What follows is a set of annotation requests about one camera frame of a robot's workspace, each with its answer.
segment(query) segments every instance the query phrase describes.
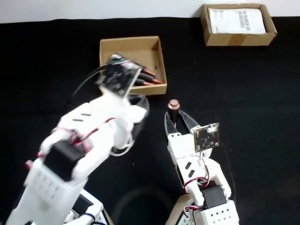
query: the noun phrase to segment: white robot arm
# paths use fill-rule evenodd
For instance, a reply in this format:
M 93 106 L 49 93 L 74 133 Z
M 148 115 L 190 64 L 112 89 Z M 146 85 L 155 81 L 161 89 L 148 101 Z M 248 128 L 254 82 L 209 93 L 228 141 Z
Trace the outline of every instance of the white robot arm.
M 177 130 L 178 117 L 188 134 L 182 135 Z M 229 199 L 229 184 L 220 165 L 210 158 L 212 148 L 219 145 L 218 123 L 201 127 L 172 100 L 165 113 L 165 132 L 168 151 L 182 186 L 192 197 L 184 214 L 195 225 L 238 225 L 235 204 Z
M 101 218 L 102 203 L 83 187 L 110 155 L 130 149 L 149 103 L 142 95 L 120 97 L 101 90 L 101 97 L 64 115 L 41 144 L 37 159 L 27 163 L 25 190 L 7 225 L 107 224 Z M 84 210 L 73 212 L 75 206 Z

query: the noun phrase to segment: cardboard box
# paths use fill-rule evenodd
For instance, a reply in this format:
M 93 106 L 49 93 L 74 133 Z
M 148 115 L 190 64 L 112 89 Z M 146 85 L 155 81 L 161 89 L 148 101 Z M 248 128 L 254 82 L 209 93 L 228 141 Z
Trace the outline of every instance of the cardboard box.
M 119 53 L 129 60 L 144 65 L 148 70 L 156 73 L 156 79 L 163 82 L 163 84 L 133 87 L 131 93 L 143 95 L 165 94 L 167 78 L 158 36 L 102 39 L 100 41 L 100 65 L 104 65 L 113 53 Z
M 262 12 L 262 19 L 266 29 L 265 34 L 228 34 L 212 33 L 209 17 L 209 8 L 234 9 L 234 8 L 258 8 Z M 267 46 L 276 37 L 277 31 L 270 17 L 268 9 L 261 4 L 236 4 L 236 5 L 206 5 L 202 6 L 201 23 L 204 40 L 207 46 Z
M 187 194 L 179 197 L 165 225 L 176 225 L 178 223 L 179 218 L 183 213 L 183 208 L 186 206 L 188 200 L 190 199 L 191 196 Z

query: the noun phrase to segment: black surface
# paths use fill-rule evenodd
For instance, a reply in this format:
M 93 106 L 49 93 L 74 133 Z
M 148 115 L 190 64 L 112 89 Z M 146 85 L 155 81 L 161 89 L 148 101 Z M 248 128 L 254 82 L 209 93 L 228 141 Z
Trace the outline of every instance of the black surface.
M 200 124 L 220 122 L 222 147 L 212 157 L 230 182 L 224 149 L 229 152 L 240 224 L 298 224 L 300 18 L 274 23 L 278 37 L 271 46 L 250 48 L 205 47 L 198 18 L 1 24 L 1 217 L 22 187 L 24 162 L 35 158 L 65 101 L 99 66 L 100 39 L 159 35 L 167 94 L 149 97 L 150 115 L 134 147 L 105 161 L 87 190 L 117 224 L 167 220 L 182 193 L 163 124 L 167 103 L 176 98 Z M 71 108 L 98 97 L 93 82 Z

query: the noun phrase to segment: cable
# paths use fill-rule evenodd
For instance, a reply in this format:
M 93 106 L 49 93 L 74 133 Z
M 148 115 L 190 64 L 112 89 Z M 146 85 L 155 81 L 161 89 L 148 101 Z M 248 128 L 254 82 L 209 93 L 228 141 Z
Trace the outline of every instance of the cable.
M 92 223 L 92 224 L 106 225 L 106 224 L 104 224 L 104 223 L 101 223 L 101 222 L 94 222 L 94 223 Z
M 194 181 L 194 180 L 205 180 L 206 181 L 206 184 L 205 185 L 202 185 L 203 187 L 206 187 L 208 186 L 209 184 L 209 180 L 206 178 L 206 177 L 194 177 L 193 179 L 190 179 L 189 181 L 187 181 L 184 185 L 183 185 L 183 188 L 184 188 L 184 191 L 186 193 L 188 193 L 187 189 L 186 189 L 186 185 L 188 185 L 190 182 Z
M 203 187 L 207 187 L 210 184 L 210 172 L 208 170 L 208 167 L 207 167 L 203 157 L 202 157 L 202 161 L 204 163 L 204 168 L 205 168 L 206 173 L 207 173 L 207 183 Z
M 91 217 L 94 220 L 94 222 L 95 222 L 96 218 L 95 218 L 95 216 L 93 214 L 85 212 L 81 216 L 84 216 L 84 215 Z
M 231 164 L 230 164 L 230 161 L 229 161 L 229 158 L 228 158 L 228 154 L 227 154 L 226 149 L 224 149 L 224 153 L 225 153 L 225 157 L 226 157 L 226 161 L 227 161 L 227 165 L 228 165 L 228 170 L 229 170 L 229 173 L 230 173 L 230 178 L 231 178 L 231 181 L 232 181 L 232 187 L 233 187 L 233 201 L 234 201 L 234 204 L 235 204 L 235 206 L 236 206 L 236 202 L 235 202 L 236 191 L 235 191 L 235 182 L 234 182 L 234 178 L 233 178 L 233 171 L 232 171 L 232 168 L 231 168 Z
M 86 75 L 86 79 L 75 89 L 75 91 L 73 92 L 73 94 L 71 95 L 71 97 L 69 98 L 69 100 L 66 101 L 65 106 L 63 107 L 63 111 L 66 111 L 68 109 L 68 106 L 70 104 L 70 102 L 72 101 L 72 99 L 74 98 L 74 96 L 77 94 L 77 92 L 83 87 L 83 85 L 92 77 L 94 77 L 95 75 L 97 75 L 98 73 L 100 73 L 101 70 L 105 69 L 107 65 L 98 67 L 96 69 L 94 69 L 93 71 L 91 71 L 90 73 L 88 73 Z
M 195 220 L 194 212 L 195 212 L 195 210 L 193 210 L 192 215 L 193 215 L 194 224 L 196 225 L 196 220 Z
M 123 156 L 125 155 L 127 152 L 129 152 L 129 150 L 131 149 L 131 147 L 133 146 L 134 144 L 134 141 L 133 141 L 133 138 L 132 138 L 132 134 L 131 132 L 128 132 L 128 144 L 125 146 L 125 150 L 122 152 L 122 153 L 114 153 L 111 151 L 110 155 L 111 156 L 115 156 L 115 157 L 119 157 L 119 156 Z
M 102 124 L 108 123 L 109 121 L 111 121 L 111 120 L 113 120 L 113 119 L 114 119 L 114 117 L 108 118 L 108 119 L 105 120 Z M 74 142 L 73 145 L 79 145 L 79 144 L 81 144 L 82 142 L 84 142 L 86 139 L 89 138 L 89 136 L 91 136 L 93 133 L 97 132 L 97 131 L 99 130 L 99 127 L 100 127 L 100 126 L 98 126 L 97 128 L 93 129 L 92 131 L 90 131 L 83 139 L 81 139 L 81 140 L 79 140 L 79 141 L 77 141 L 77 142 Z

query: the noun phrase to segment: copper cylinder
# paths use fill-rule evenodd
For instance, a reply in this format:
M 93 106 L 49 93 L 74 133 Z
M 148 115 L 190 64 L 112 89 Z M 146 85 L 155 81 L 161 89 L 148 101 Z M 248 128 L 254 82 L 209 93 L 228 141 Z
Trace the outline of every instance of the copper cylinder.
M 172 99 L 168 104 L 168 113 L 174 126 L 176 126 L 179 109 L 180 109 L 179 101 L 176 99 Z

